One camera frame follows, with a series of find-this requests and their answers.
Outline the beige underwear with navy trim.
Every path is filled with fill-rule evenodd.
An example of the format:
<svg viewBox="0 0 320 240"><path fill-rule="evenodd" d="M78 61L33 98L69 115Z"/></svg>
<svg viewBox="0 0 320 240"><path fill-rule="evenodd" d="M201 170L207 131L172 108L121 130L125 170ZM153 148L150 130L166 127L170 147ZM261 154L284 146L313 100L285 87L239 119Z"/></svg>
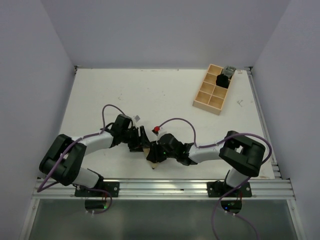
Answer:
<svg viewBox="0 0 320 240"><path fill-rule="evenodd" d="M143 148L145 159L150 167L154 170L163 161L163 155L160 150L156 148Z"/></svg>

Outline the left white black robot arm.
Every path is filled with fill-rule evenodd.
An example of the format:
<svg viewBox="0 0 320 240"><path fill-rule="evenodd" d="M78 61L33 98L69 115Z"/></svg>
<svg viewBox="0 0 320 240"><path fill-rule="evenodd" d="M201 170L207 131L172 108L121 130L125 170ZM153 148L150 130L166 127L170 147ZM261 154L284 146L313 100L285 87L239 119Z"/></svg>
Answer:
<svg viewBox="0 0 320 240"><path fill-rule="evenodd" d="M121 143L127 144L132 152L142 152L150 147L150 141L143 126L137 128L105 127L100 131L82 137L60 134L40 162L39 170L46 175L37 189L41 192L55 184L86 187L92 196L103 193L102 176L82 167L85 156L96 151L110 149Z"/></svg>

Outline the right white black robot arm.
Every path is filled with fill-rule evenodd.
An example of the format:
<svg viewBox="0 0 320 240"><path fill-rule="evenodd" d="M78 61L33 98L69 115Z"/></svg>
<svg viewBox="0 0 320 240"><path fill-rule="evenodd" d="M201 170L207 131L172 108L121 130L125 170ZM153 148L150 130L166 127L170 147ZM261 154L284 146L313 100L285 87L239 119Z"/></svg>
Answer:
<svg viewBox="0 0 320 240"><path fill-rule="evenodd" d="M228 131L222 141L211 146L182 143L171 133L162 135L143 149L146 160L155 166L167 159L175 159L184 166L207 161L223 160L231 166L221 186L220 194L235 196L248 178L257 177L264 161L266 147L253 140L255 135Z"/></svg>

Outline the wooden compartment organizer box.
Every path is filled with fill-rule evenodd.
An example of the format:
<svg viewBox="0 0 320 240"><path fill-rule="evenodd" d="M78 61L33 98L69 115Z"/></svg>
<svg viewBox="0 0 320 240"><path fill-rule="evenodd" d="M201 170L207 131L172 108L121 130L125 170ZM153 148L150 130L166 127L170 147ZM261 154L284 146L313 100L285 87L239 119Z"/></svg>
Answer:
<svg viewBox="0 0 320 240"><path fill-rule="evenodd" d="M228 88L216 85L217 76L222 74L223 67L210 64L198 88L192 106L206 112L220 115L228 96L233 77L229 79Z"/></svg>

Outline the rolled black garment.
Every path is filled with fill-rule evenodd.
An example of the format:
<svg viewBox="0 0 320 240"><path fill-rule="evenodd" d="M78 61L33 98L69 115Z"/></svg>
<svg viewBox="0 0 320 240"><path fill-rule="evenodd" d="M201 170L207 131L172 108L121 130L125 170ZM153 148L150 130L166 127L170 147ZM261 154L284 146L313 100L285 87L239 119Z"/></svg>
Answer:
<svg viewBox="0 0 320 240"><path fill-rule="evenodd" d="M225 89L229 88L229 78L227 75L219 74L216 78L216 85Z"/></svg>

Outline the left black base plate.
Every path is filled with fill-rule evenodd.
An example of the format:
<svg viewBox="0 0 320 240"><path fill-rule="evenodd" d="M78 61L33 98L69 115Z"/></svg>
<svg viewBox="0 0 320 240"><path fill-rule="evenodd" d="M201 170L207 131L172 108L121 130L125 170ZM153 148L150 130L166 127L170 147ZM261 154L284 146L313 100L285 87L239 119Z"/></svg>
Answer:
<svg viewBox="0 0 320 240"><path fill-rule="evenodd" d="M102 181L99 182L94 188L86 186L77 186L75 189L75 197L83 198L98 198L98 197L112 197L119 196L120 183L117 181Z"/></svg>

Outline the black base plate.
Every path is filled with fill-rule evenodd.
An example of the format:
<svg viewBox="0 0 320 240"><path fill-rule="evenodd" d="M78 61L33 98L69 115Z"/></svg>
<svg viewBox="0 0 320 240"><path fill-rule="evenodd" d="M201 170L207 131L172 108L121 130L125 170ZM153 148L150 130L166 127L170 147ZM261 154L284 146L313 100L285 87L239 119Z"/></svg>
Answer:
<svg viewBox="0 0 320 240"><path fill-rule="evenodd" d="M231 191L234 187L228 186L224 181L209 181L206 183L207 195L209 198L220 198L227 192ZM236 198L236 197L245 197L251 198L253 196L251 185L249 182L246 182L242 186L233 190L226 197Z"/></svg>
<svg viewBox="0 0 320 240"><path fill-rule="evenodd" d="M83 198L98 198L98 197L112 197L119 196L120 183L117 181L102 181L99 182L94 188L86 186L77 186L75 189L75 197Z"/></svg>

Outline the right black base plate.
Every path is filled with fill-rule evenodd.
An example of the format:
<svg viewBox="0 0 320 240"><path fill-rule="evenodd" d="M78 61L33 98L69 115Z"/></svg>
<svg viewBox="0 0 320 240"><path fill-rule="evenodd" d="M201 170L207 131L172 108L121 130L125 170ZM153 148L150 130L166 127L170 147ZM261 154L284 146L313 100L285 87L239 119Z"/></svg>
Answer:
<svg viewBox="0 0 320 240"><path fill-rule="evenodd" d="M231 191L234 187L228 186L224 181L209 181L206 183L207 195L209 198L220 198L227 192ZM233 190L226 197L236 198L236 197L245 197L251 198L253 196L251 185L249 182L246 182L242 186Z"/></svg>

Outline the aluminium right side rail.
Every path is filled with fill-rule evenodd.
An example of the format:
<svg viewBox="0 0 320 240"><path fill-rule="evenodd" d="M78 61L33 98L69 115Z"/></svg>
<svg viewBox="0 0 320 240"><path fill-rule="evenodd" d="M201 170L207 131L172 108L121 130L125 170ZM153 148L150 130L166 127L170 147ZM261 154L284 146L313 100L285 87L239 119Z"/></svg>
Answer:
<svg viewBox="0 0 320 240"><path fill-rule="evenodd" d="M270 134L269 134L269 131L268 131L268 127L267 127L267 124L266 124L266 121L265 121L265 116L263 114L262 106L261 106L261 103L260 103L260 100L259 100L258 92L256 90L256 86L255 86L255 82L254 82L254 78L253 78L253 67L252 66L247 67L246 68L246 72L247 72L247 75L248 75L250 87L251 87L251 90L252 90L252 94L253 94L253 98L254 98L254 101L255 101L256 109L257 109L257 112L258 112L258 116L259 116L260 124L261 124L261 127L262 127L263 135L264 135L265 139L268 140L268 142L270 143L271 147L273 148L272 141L271 141L271 138L270 138ZM273 169L273 173L274 173L275 178L276 179L282 179L280 167L279 167L276 155L275 155L274 148L272 149L270 162L271 162L271 165L272 165L272 169Z"/></svg>

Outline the aluminium rail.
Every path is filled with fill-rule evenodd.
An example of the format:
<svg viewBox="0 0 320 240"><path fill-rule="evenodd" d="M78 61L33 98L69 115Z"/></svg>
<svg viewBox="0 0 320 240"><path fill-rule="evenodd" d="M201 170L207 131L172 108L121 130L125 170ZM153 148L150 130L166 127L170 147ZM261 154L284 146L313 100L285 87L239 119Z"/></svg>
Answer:
<svg viewBox="0 0 320 240"><path fill-rule="evenodd" d="M254 82L254 78L253 78L253 67L252 66L247 67L246 68L246 72L247 72L247 75L248 75L250 87L251 87L251 90L252 90L252 94L253 94L253 98L254 98L254 101L255 101L256 109L257 109L257 112L258 112L258 116L259 116L260 124L261 124L261 127L262 127L263 135L264 135L265 139L268 140L268 142L270 143L271 147L273 148L272 141L271 141L271 138L270 138L270 134L269 134L269 131L268 131L268 127L267 127L267 124L266 124L266 121L265 121L265 116L263 114L262 106L261 106L261 103L260 103L260 100L259 100L258 92L256 90L256 86L255 86L255 82ZM280 167L279 167L276 155L275 155L274 148L272 149L270 162L271 162L271 165L272 165L272 169L273 169L273 173L274 173L275 178L276 179L282 179Z"/></svg>
<svg viewBox="0 0 320 240"><path fill-rule="evenodd" d="M209 197L213 188L208 179L104 179L112 186L117 200L214 200ZM36 181L31 197L33 199L75 199L75 187L56 184L37 192L41 179ZM294 200L290 180L253 179L242 186L231 199L243 200Z"/></svg>

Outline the aluminium front rail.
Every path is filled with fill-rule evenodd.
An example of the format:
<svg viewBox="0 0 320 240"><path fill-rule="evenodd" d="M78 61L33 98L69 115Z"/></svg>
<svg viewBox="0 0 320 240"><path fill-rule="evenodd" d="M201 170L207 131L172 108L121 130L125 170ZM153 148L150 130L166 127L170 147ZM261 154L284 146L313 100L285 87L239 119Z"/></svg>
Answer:
<svg viewBox="0 0 320 240"><path fill-rule="evenodd" d="M208 179L104 179L112 186L117 200L214 200L209 197L213 188ZM56 184L37 192L41 179L36 181L31 197L33 199L75 199L75 187ZM231 199L243 200L294 200L290 180L253 179L242 186Z"/></svg>

